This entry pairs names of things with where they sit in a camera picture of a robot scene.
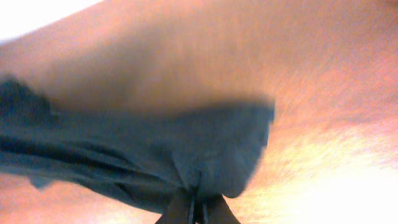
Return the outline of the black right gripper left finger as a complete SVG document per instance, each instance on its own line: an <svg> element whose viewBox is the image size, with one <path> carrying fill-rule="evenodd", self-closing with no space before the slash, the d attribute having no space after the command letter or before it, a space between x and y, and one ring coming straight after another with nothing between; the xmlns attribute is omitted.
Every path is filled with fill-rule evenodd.
<svg viewBox="0 0 398 224"><path fill-rule="evenodd" d="M195 198L191 192L178 191L155 224L194 224Z"/></svg>

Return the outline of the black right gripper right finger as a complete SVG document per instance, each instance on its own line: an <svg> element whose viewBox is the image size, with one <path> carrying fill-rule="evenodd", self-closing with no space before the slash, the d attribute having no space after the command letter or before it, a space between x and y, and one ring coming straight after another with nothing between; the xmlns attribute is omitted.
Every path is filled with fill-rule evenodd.
<svg viewBox="0 0 398 224"><path fill-rule="evenodd" d="M202 203L203 224L240 224L222 195L209 198Z"/></svg>

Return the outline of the black Nike t-shirt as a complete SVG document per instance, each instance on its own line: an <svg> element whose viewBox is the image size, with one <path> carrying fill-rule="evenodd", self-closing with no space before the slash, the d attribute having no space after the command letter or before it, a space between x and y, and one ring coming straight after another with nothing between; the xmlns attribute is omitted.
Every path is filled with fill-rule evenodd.
<svg viewBox="0 0 398 224"><path fill-rule="evenodd" d="M1 83L1 171L44 188L82 185L160 213L179 190L238 197L267 144L274 110L238 103L165 119L57 111L17 81Z"/></svg>

